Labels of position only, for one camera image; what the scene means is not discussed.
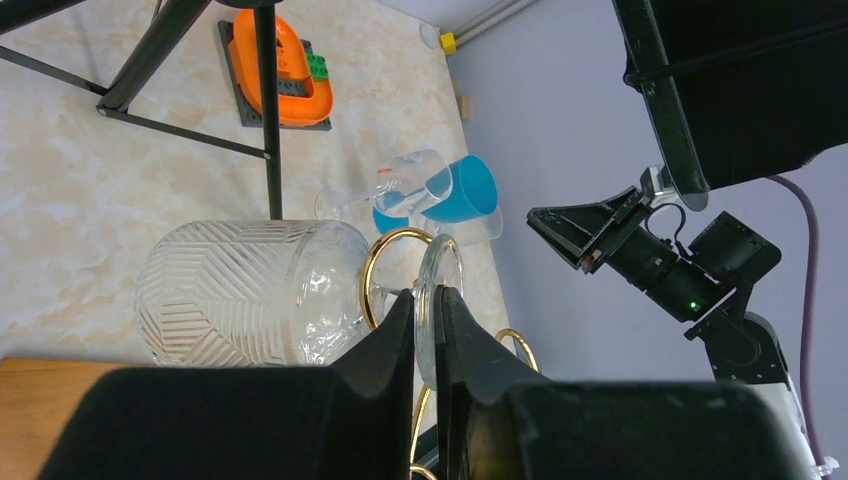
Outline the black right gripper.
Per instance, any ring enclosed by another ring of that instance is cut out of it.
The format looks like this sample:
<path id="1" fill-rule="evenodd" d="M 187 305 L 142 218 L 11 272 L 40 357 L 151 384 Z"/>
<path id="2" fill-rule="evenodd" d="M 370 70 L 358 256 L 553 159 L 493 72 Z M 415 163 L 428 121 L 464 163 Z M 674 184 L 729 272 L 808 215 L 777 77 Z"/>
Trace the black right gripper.
<path id="1" fill-rule="evenodd" d="M 595 273 L 652 211 L 637 188 L 535 207 L 527 224 Z M 474 319 L 457 289 L 433 300 L 439 474 L 444 479 L 809 479 L 753 389 L 716 382 L 557 382 Z"/>

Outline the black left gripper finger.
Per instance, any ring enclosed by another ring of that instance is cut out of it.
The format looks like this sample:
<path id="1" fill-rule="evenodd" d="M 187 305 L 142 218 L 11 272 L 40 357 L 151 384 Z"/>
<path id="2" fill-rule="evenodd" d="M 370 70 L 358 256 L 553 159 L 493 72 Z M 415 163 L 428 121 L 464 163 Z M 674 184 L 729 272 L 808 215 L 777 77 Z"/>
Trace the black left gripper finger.
<path id="1" fill-rule="evenodd" d="M 405 479 L 409 291 L 324 367 L 124 368 L 84 395 L 43 479 Z"/>

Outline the blue plastic wine glass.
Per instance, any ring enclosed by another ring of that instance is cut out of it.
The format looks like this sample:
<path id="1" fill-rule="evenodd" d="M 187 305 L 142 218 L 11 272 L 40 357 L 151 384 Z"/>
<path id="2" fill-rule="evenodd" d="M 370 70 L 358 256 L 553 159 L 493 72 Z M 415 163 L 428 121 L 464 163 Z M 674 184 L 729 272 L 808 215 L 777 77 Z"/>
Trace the blue plastic wine glass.
<path id="1" fill-rule="evenodd" d="M 416 215 L 442 223 L 459 223 L 493 213 L 498 207 L 499 195 L 488 165 L 476 155 L 447 162 L 454 180 L 452 193 L 441 203 Z M 381 233 L 409 226 L 410 219 L 416 215 L 390 218 L 372 207 L 372 219 Z"/>

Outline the clear wine glass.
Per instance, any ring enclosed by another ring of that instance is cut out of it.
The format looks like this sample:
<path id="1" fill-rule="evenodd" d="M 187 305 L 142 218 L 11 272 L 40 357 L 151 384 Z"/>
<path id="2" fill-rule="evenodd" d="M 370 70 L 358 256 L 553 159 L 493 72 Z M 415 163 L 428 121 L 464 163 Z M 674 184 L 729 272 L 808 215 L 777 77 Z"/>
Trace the clear wine glass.
<path id="1" fill-rule="evenodd" d="M 165 366 L 331 364 L 399 296 L 364 278 L 369 252 L 359 230 L 334 220 L 181 225 L 141 269 L 137 331 Z"/>
<path id="2" fill-rule="evenodd" d="M 447 234 L 459 247 L 469 247 L 498 239 L 504 228 L 501 209 L 497 207 L 489 215 L 459 223 L 442 223 L 431 219 L 424 222 L 424 230 L 433 236 Z"/>
<path id="3" fill-rule="evenodd" d="M 317 195 L 314 210 L 317 218 L 340 219 L 354 207 L 370 204 L 390 218 L 410 217 L 447 199 L 453 185 L 444 156 L 433 149 L 419 150 L 382 163 L 364 198 L 327 187 Z"/>

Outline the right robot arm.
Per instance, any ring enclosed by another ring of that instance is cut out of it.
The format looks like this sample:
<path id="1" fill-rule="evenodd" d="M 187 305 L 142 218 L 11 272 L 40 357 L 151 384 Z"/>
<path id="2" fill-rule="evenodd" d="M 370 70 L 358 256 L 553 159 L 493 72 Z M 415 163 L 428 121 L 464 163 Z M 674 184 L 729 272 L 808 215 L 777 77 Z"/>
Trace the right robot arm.
<path id="1" fill-rule="evenodd" d="M 661 239 L 650 219 L 675 203 L 658 204 L 631 187 L 598 203 L 536 207 L 528 225 L 572 268 L 586 274 L 608 265 L 681 323 L 684 336 L 702 341 L 713 376 L 752 387 L 773 407 L 808 479 L 823 479 L 808 424 L 777 334 L 748 311 L 755 284 L 781 260 L 778 247 L 727 212 L 720 213 L 685 247 L 677 236 Z"/>

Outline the yellow corner clamp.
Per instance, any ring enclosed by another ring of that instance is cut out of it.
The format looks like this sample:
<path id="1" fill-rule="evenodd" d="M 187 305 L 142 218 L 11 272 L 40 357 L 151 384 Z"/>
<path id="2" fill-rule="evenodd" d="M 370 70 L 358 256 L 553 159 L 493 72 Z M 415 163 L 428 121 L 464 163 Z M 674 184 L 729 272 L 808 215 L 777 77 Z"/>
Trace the yellow corner clamp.
<path id="1" fill-rule="evenodd" d="M 453 55 L 458 50 L 458 41 L 453 32 L 445 32 L 440 35 L 440 45 L 446 56 Z"/>

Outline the orange tape dispenser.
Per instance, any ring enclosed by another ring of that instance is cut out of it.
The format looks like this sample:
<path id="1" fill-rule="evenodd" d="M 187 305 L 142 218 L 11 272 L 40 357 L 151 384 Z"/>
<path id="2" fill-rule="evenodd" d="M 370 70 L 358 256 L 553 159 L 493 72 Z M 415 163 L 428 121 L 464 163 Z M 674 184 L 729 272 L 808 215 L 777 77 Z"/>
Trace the orange tape dispenser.
<path id="1" fill-rule="evenodd" d="M 263 126 L 254 14 L 245 9 L 217 28 L 241 125 Z M 278 114 L 282 129 L 329 131 L 334 93 L 326 59 L 280 16 L 275 18 Z"/>

